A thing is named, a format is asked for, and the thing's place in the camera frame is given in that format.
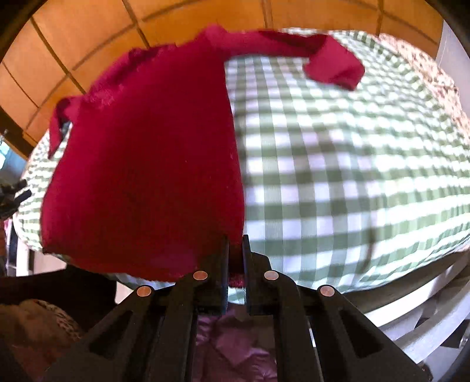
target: red cloth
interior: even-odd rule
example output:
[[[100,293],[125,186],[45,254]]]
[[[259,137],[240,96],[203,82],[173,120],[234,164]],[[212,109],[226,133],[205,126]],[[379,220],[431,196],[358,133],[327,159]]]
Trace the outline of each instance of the red cloth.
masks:
[[[364,74],[325,35],[213,26],[180,47],[130,51],[88,94],[56,107],[50,155],[61,123],[73,129],[43,200],[44,250],[89,271],[175,281],[227,235],[241,272],[243,187],[224,61],[245,54],[309,57],[309,78],[347,89]]]

